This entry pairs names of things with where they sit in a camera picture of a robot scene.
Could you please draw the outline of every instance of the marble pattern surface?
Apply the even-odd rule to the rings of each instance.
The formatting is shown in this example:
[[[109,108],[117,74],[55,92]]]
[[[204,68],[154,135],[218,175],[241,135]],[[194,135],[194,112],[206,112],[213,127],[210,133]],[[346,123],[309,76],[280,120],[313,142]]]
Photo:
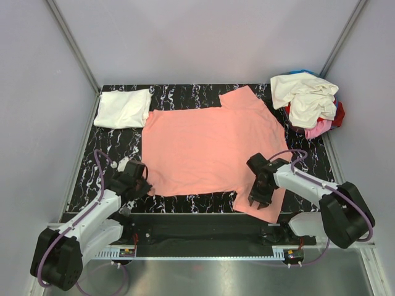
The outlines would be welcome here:
[[[193,84],[193,85],[111,85],[102,91],[134,91],[149,88],[152,94],[150,110],[180,110],[220,107],[219,94],[225,94],[245,84]],[[262,99],[277,120],[285,127],[285,138],[290,149],[308,151],[306,160],[297,165],[300,169],[327,181],[333,181],[333,174],[326,155],[322,138],[307,140],[289,128],[281,110],[274,110],[269,84],[249,84],[257,97]],[[113,160],[124,157],[141,160],[142,129],[106,129],[92,126],[88,143],[73,194],[68,201],[66,212],[78,213],[100,189],[99,172],[94,163],[93,150],[101,149]],[[102,166],[105,179],[113,175],[113,169],[104,159]],[[126,206],[134,213],[232,213],[235,192],[216,192],[212,194],[179,195],[172,197],[146,196]],[[281,212],[311,212],[316,208],[298,195],[287,191]]]

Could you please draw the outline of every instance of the stainless steel surface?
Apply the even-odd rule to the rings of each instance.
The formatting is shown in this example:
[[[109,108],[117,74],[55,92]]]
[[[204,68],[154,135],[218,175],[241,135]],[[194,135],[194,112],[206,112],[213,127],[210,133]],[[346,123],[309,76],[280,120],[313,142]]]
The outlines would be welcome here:
[[[306,250],[307,260],[318,255]],[[81,278],[103,262],[91,261]],[[316,265],[305,268],[269,267],[248,261],[134,261],[127,266],[124,296],[258,296],[373,295],[358,250],[330,249]],[[106,266],[90,274],[82,287],[94,296],[108,296],[121,285],[122,272]],[[46,296],[81,295],[48,289]]]

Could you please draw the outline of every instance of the pink cloth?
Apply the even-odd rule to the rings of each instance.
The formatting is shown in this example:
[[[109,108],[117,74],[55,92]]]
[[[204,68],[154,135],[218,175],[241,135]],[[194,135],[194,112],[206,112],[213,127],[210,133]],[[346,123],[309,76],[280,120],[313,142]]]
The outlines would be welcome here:
[[[142,150],[148,182],[164,196],[235,190],[234,210],[275,223],[285,190],[277,189],[266,208],[250,207],[255,175],[246,162],[258,152],[269,158],[288,149],[284,128],[248,86],[220,101],[222,107],[150,112]]]
[[[332,120],[324,119],[322,121],[317,122],[317,125],[314,128],[306,128],[304,130],[304,135],[306,139],[314,139],[320,136],[323,133],[326,133],[331,129]]]

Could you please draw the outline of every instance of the white cloth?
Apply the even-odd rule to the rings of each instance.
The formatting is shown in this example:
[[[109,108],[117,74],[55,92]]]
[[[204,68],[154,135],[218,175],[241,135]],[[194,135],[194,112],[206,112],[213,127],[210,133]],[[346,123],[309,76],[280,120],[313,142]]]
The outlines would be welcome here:
[[[103,92],[93,125],[113,129],[143,128],[150,103],[149,89]]]
[[[337,85],[310,73],[275,76],[270,84],[274,109],[291,103],[289,120],[294,126],[314,128],[319,117],[335,119]]]

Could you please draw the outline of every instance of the clothing pile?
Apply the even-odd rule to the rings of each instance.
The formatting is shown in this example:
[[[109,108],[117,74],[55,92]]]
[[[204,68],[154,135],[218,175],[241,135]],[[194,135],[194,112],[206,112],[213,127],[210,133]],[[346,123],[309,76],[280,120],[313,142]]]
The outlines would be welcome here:
[[[334,97],[336,85],[306,72],[275,76],[270,83],[274,109],[284,108],[291,124],[304,129],[307,139],[341,126],[345,113]]]

